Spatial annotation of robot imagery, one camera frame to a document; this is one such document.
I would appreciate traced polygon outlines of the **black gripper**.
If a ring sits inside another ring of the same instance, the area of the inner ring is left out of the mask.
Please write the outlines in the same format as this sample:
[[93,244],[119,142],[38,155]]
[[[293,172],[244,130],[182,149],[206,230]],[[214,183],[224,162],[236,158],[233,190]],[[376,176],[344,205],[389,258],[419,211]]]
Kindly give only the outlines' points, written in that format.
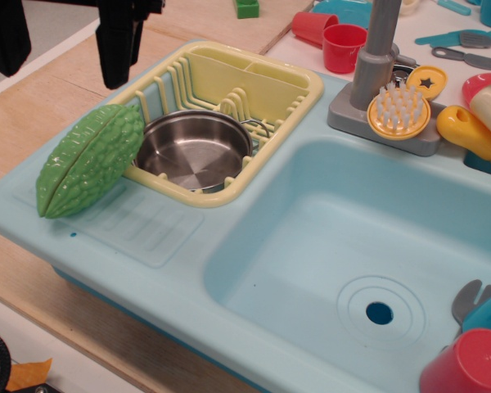
[[[116,89],[128,82],[130,67],[137,62],[143,21],[161,14],[162,0],[47,0],[47,2],[96,7],[96,30],[104,85]],[[0,73],[16,74],[31,53],[31,42],[21,0],[0,0]]]

